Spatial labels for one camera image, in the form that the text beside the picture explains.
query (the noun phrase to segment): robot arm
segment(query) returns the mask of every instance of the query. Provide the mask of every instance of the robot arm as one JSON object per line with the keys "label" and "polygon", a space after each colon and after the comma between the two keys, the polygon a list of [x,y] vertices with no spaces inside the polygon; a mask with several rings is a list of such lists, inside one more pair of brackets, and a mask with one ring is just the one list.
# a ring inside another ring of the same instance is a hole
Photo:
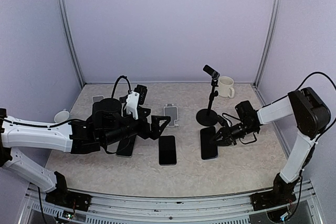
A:
{"label": "robot arm", "polygon": [[254,210],[287,204],[295,201],[293,189],[301,170],[309,163],[319,135],[331,119],[328,107],[312,88],[289,92],[288,95],[256,111],[249,101],[236,105],[240,123],[228,126],[218,117],[222,128],[211,139],[218,146],[236,144],[236,140],[249,133],[259,133],[260,127],[294,114],[298,133],[286,165],[274,180],[272,191],[251,196]]}
{"label": "robot arm", "polygon": [[41,188],[47,193],[47,202],[68,208],[76,203],[77,209],[87,211],[89,195],[68,191],[62,174],[41,167],[17,147],[47,148],[72,154],[88,154],[102,147],[110,154],[108,145],[134,135],[155,140],[169,124],[170,117],[153,115],[152,123],[148,123],[151,110],[139,106],[144,102],[146,87],[139,86],[136,90],[140,93],[129,93],[124,111],[119,100],[106,98],[93,104],[92,115],[86,121],[72,120],[58,126],[17,119],[0,109],[0,167]]}

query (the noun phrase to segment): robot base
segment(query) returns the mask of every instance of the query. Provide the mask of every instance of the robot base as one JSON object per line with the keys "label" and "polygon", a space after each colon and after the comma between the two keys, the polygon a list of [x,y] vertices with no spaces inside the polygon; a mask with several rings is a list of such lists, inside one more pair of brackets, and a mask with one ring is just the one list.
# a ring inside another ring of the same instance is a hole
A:
{"label": "robot base", "polygon": [[46,202],[87,212],[91,202],[91,196],[88,194],[76,193],[68,191],[65,177],[58,172],[55,172],[57,178],[56,189],[47,193]]}
{"label": "robot base", "polygon": [[251,195],[251,201],[254,211],[259,211],[271,207],[277,207],[288,204],[290,200],[294,202],[296,196],[294,187],[298,180],[286,184],[278,173],[273,182],[273,189],[264,193],[255,193]]}
{"label": "robot base", "polygon": [[209,127],[214,126],[217,123],[217,113],[210,110],[210,114],[207,115],[208,109],[202,109],[196,114],[196,120],[200,125]]}

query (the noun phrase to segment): smartphone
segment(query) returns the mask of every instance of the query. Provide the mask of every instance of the smartphone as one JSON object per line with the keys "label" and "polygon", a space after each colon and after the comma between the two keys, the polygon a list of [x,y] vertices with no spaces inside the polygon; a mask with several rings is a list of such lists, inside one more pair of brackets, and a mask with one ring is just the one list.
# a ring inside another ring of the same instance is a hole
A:
{"label": "smartphone", "polygon": [[218,157],[218,147],[210,143],[210,139],[216,134],[214,126],[201,129],[201,157],[203,160]]}
{"label": "smartphone", "polygon": [[121,140],[118,145],[117,156],[131,157],[136,139],[137,135]]}
{"label": "smartphone", "polygon": [[159,137],[159,164],[176,165],[175,136]]}

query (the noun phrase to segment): lavender wall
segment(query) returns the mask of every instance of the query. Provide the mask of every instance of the lavender wall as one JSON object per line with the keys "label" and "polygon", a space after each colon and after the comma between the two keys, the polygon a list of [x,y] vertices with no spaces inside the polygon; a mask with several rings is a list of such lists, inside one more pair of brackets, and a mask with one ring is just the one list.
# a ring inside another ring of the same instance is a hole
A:
{"label": "lavender wall", "polygon": [[90,82],[202,81],[207,63],[253,82],[273,0],[66,0]]}
{"label": "lavender wall", "polygon": [[[57,0],[0,0],[0,20],[0,108],[18,118],[51,122],[80,92]],[[40,164],[48,157],[48,151],[23,151]],[[27,185],[0,169],[1,220],[14,223]]]}
{"label": "lavender wall", "polygon": [[[281,0],[275,36],[260,86],[270,102],[294,90],[313,71],[323,71],[336,81],[335,0]],[[311,86],[336,115],[336,92],[324,77],[312,77]],[[294,118],[278,122],[290,148],[296,134]],[[316,190],[327,223],[336,218],[336,127],[320,140],[304,172]]]}

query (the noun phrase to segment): table surface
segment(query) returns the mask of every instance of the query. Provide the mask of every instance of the table surface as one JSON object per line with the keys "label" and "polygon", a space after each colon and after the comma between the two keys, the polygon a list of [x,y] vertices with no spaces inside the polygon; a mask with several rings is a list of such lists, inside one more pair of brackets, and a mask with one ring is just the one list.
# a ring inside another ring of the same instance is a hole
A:
{"label": "table surface", "polygon": [[[241,193],[271,187],[286,157],[272,125],[261,127],[258,141],[218,148],[218,158],[201,159],[200,130],[195,119],[206,108],[209,83],[156,83],[148,88],[143,107],[152,115],[163,115],[163,106],[179,108],[179,127],[166,128],[163,135],[176,138],[177,164],[159,165],[158,141],[137,137],[131,158],[107,155],[103,150],[87,155],[52,151],[46,167],[65,175],[69,188],[96,193],[142,197],[194,197]],[[86,85],[71,110],[72,118],[91,115],[92,97],[110,97],[113,85]],[[213,110],[236,115],[235,105],[249,100],[255,109],[260,103],[249,84],[235,84],[234,98],[216,97]],[[126,95],[127,85],[119,84],[115,97]],[[249,135],[244,142],[253,140]],[[109,146],[114,151],[118,143]]]}

